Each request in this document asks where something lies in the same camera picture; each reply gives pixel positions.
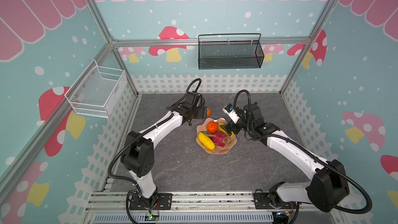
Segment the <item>red-orange persimmon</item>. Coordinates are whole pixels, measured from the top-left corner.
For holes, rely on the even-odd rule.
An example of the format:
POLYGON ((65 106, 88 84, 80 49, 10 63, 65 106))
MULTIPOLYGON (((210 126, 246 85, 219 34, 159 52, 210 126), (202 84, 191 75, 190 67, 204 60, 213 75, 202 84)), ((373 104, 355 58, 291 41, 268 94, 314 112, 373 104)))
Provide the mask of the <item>red-orange persimmon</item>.
POLYGON ((208 131, 209 133, 215 133, 215 132, 218 131, 219 126, 218 126, 218 123, 217 123, 217 122, 215 122, 215 121, 210 121, 210 122, 208 123, 208 125, 207 125, 206 128, 207 128, 207 131, 208 131))

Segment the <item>yellow fake fruit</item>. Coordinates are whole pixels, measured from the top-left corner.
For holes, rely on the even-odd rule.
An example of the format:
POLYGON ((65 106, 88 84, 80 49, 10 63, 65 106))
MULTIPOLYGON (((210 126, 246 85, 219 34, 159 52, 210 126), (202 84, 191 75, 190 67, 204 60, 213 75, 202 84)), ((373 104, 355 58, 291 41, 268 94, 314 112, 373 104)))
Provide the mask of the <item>yellow fake fruit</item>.
POLYGON ((214 142, 203 132, 200 132, 198 134, 198 140, 209 150, 214 150, 215 149, 215 144, 214 142))
POLYGON ((227 135, 229 138, 232 138, 234 136, 234 132, 232 131, 231 126, 227 123, 223 122, 218 123, 218 129, 219 131, 227 135))

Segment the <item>pink dragon fruit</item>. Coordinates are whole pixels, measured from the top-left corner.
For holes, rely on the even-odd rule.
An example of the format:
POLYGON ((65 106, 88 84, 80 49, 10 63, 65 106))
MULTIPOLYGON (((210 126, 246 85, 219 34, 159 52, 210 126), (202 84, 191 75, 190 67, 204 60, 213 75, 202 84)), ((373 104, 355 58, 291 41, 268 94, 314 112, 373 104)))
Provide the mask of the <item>pink dragon fruit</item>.
POLYGON ((216 131, 214 133, 204 131, 203 134, 210 138, 216 146, 225 147, 231 142, 229 136, 222 131, 216 131))

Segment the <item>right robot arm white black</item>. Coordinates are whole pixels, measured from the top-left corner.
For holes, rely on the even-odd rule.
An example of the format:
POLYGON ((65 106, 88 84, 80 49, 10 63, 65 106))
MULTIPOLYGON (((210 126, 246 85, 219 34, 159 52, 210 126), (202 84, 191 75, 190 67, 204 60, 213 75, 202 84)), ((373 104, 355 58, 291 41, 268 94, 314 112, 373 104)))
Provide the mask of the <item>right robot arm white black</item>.
POLYGON ((274 204, 279 202, 301 202, 312 204, 323 212, 332 209, 349 213, 365 214, 371 211, 373 202, 369 194, 353 179, 348 177, 345 167, 336 159, 328 161, 309 151, 296 141, 290 139, 278 126, 265 122, 257 103, 245 105, 244 108, 228 104, 223 108, 230 121, 223 130, 227 134, 238 134, 246 131, 250 137, 265 146, 277 151, 308 178, 304 183, 279 182, 270 190, 274 204), (340 206, 349 194, 349 186, 354 186, 365 198, 366 204, 360 209, 340 206))

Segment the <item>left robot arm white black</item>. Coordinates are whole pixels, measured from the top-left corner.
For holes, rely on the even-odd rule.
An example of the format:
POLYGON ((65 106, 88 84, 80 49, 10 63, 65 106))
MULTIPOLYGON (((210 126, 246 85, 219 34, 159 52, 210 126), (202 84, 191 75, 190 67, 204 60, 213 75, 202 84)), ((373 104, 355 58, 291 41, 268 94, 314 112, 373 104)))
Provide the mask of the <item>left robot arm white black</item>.
POLYGON ((150 127, 140 132, 130 132, 124 147, 110 162, 107 174, 110 178, 126 180, 136 187, 136 193, 145 200, 154 199, 158 190, 153 181, 154 150, 169 133, 193 119, 205 119, 205 99, 198 92, 187 92, 181 101, 169 106, 167 113, 150 127), (130 176, 113 173, 114 165, 120 161, 130 176))

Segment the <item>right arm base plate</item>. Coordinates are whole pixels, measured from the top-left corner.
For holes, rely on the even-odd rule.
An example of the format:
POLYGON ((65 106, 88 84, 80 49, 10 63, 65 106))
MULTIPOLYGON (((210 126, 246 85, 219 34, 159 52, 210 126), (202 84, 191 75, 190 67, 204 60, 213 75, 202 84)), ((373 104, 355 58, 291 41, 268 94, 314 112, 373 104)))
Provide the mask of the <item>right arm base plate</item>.
POLYGON ((256 209, 270 209, 272 211, 292 211, 296 209, 295 202, 283 202, 273 193, 255 191, 253 198, 256 209))

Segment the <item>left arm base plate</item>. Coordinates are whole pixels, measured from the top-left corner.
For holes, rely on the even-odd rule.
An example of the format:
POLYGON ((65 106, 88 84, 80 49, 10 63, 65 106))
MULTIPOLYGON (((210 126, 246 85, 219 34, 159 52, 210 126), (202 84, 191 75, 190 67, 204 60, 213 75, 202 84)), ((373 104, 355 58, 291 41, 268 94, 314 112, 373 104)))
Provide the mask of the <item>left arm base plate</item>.
POLYGON ((157 194, 150 198, 133 196, 129 202, 129 210, 171 210, 173 194, 157 194))

